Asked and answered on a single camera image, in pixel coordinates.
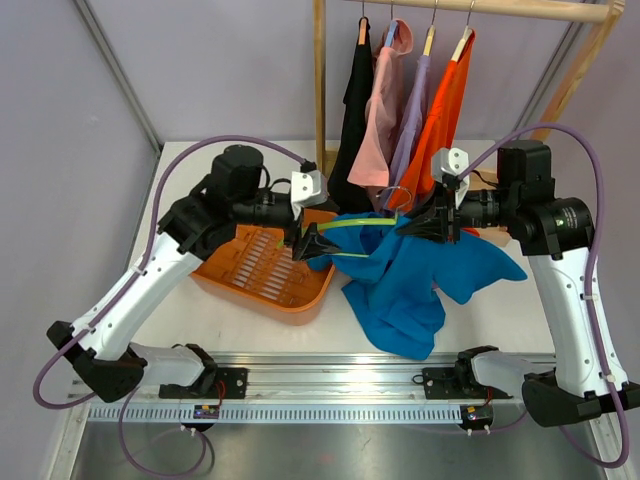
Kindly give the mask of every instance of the wall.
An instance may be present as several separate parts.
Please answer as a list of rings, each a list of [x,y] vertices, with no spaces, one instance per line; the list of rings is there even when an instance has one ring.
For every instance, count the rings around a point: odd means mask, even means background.
[[[33,480],[58,420],[31,395],[45,331],[122,273],[154,159],[72,2],[0,2],[0,61],[0,476]]]
[[[578,128],[602,160],[607,215],[600,254],[600,288],[618,355],[629,377],[640,381],[640,215],[637,206],[638,112],[640,62],[636,55],[640,7],[627,2],[626,11],[600,56],[573,97],[561,122]],[[559,194],[588,201],[595,211],[590,163],[581,148],[561,134],[550,145]],[[640,411],[628,414],[635,463],[640,462]]]
[[[362,7],[326,3],[327,135],[338,138]],[[312,0],[91,4],[163,140],[224,133],[314,138]],[[373,42],[390,13],[387,5],[365,6]],[[406,61],[410,86],[432,10],[395,7],[394,14],[414,30],[414,52]],[[437,12],[433,90],[466,17]],[[515,125],[566,23],[476,13],[470,24],[477,39],[457,137],[496,138]]]

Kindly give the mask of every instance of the purple shirt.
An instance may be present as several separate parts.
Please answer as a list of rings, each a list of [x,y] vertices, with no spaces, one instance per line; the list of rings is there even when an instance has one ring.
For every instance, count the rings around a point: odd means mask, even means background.
[[[418,60],[413,89],[411,90],[411,95],[409,95],[407,108],[400,124],[398,145],[393,153],[391,165],[389,165],[389,186],[398,185],[402,180],[404,173],[409,168],[418,137],[424,126],[429,98],[430,62],[431,58],[428,55],[422,55]],[[382,194],[384,203],[388,201],[392,193],[393,190],[387,190]]]

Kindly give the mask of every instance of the wooden clothing rack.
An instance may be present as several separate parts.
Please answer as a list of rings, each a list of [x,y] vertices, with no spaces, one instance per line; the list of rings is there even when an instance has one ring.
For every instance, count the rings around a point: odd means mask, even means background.
[[[469,0],[364,0],[366,3],[405,5],[412,7],[457,10],[468,12]],[[589,23],[589,34],[580,45],[573,62],[547,104],[540,121],[554,122],[566,108],[571,96],[589,71],[602,46],[613,31],[624,10],[625,0],[605,0],[605,3],[586,4],[555,0],[475,0],[473,13],[489,13],[515,17],[564,20]],[[337,151],[326,148],[326,0],[313,0],[316,162],[325,174],[335,163]],[[537,131],[532,138],[544,140],[548,131]]]

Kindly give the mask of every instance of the garment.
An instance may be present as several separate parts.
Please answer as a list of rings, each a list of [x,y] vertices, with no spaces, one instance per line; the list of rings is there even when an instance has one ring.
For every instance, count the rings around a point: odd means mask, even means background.
[[[409,162],[414,154],[418,136],[424,126],[423,120],[427,114],[427,103],[429,100],[429,65],[431,58],[422,55],[418,60],[416,76],[413,80],[413,88],[400,124],[400,136],[398,145],[393,153],[390,165],[389,186],[397,185],[402,179],[404,172],[409,167]],[[391,196],[391,190],[386,190],[381,196],[382,205],[386,204]]]
[[[349,183],[347,177],[360,150],[367,128],[365,110],[373,88],[373,53],[369,38],[369,22],[364,45],[356,42],[351,76],[342,100],[345,105],[340,148],[327,187],[340,213],[370,212],[373,206],[364,188]]]
[[[390,47],[382,47],[378,55],[373,91],[367,103],[367,131],[348,177],[349,182],[356,185],[375,187],[369,189],[372,199],[380,187],[389,185],[388,165],[403,111],[402,59],[413,50],[409,25],[400,19],[396,21],[398,27],[393,43]]]
[[[458,62],[450,61],[445,70],[429,110],[427,121],[420,134],[416,152],[409,168],[398,183],[412,193],[414,203],[421,196],[429,195],[434,187],[431,177],[431,158],[441,148],[451,148],[453,137],[462,108],[467,74],[471,62],[471,50],[475,32],[471,34]],[[406,192],[396,190],[388,202],[389,208],[396,208],[406,202]],[[403,207],[410,210],[412,205]]]
[[[380,215],[342,215],[373,218]],[[398,220],[401,226],[408,222]],[[364,333],[380,350],[424,360],[433,350],[434,335],[445,312],[434,283],[454,301],[464,304],[477,290],[497,280],[525,280],[525,272],[502,250],[462,232],[460,241],[438,244],[397,235],[397,227],[347,227],[327,230],[325,236],[344,252],[367,258],[323,256],[308,262],[323,270],[331,262],[351,276],[344,292]]]

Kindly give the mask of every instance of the orange basket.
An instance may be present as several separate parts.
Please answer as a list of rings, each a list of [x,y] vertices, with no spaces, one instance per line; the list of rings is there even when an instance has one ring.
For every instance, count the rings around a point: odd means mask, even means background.
[[[325,223],[331,212],[305,210],[304,224]],[[290,325],[313,320],[327,291],[333,265],[314,272],[278,248],[282,230],[238,226],[236,238],[220,247],[193,276],[208,292]]]

